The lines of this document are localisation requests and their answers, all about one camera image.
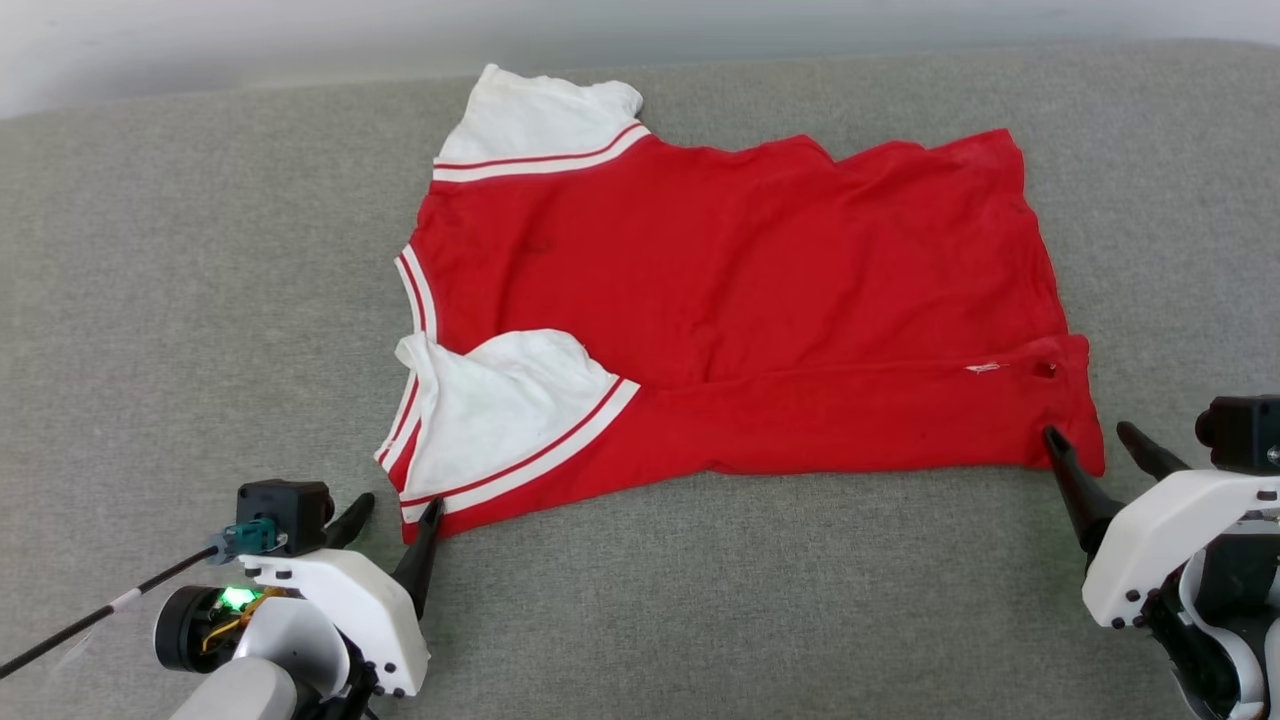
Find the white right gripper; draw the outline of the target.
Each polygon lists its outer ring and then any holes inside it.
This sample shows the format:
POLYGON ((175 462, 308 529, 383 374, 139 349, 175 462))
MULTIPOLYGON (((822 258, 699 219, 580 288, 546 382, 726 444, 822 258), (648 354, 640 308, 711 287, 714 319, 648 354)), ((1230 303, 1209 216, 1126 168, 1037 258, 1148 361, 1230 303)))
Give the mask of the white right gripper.
POLYGON ((1082 598, 1101 626, 1135 616, 1140 600, 1219 537, 1280 534, 1280 477, 1190 470, 1132 421, 1117 423, 1116 434, 1158 482, 1126 507, 1085 471, 1057 427, 1042 434, 1078 544, 1094 556, 1082 598))

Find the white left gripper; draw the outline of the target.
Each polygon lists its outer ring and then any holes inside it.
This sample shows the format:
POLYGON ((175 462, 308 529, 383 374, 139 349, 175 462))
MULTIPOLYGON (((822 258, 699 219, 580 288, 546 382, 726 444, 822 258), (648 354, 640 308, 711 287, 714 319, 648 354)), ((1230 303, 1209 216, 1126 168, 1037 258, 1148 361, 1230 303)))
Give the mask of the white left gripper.
POLYGON ((430 652, 420 628, 444 518, 444 500, 425 503, 412 525, 396 570, 380 569, 362 553, 343 550, 355 542, 375 509, 372 492, 364 492, 340 512, 325 493, 324 547, 292 559, 242 555, 248 570, 260 570, 257 583, 298 591, 367 661, 378 665, 381 685, 415 697, 422 688, 430 652))

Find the red jersey with white sleeves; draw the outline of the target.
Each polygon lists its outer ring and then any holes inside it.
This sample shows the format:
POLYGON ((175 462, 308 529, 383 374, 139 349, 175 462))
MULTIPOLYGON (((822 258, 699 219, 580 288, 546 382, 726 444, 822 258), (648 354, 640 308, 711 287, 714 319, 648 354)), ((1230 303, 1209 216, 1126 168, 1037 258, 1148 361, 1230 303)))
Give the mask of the red jersey with white sleeves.
POLYGON ((1007 131, 835 159, 667 143, 641 105, 479 76, 396 260, 406 542, 703 471, 1047 468, 1046 427, 1102 473, 1007 131))

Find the grey fabric sofa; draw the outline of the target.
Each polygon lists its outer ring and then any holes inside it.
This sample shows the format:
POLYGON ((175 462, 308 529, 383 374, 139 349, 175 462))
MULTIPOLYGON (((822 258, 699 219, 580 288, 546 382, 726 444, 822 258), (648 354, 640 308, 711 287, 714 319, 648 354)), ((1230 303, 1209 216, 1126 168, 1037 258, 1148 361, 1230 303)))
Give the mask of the grey fabric sofa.
MULTIPOLYGON (((1188 462, 1280 393, 1280 47, 1112 41, 576 70, 662 138, 838 156, 1005 127, 1120 420, 1188 462)), ((0 120, 0 662, 196 551, 251 480, 365 491, 404 383, 394 256, 474 73, 0 120)), ((1098 628, 1050 474, 669 480, 445 541, 380 720, 1190 720, 1098 628)))

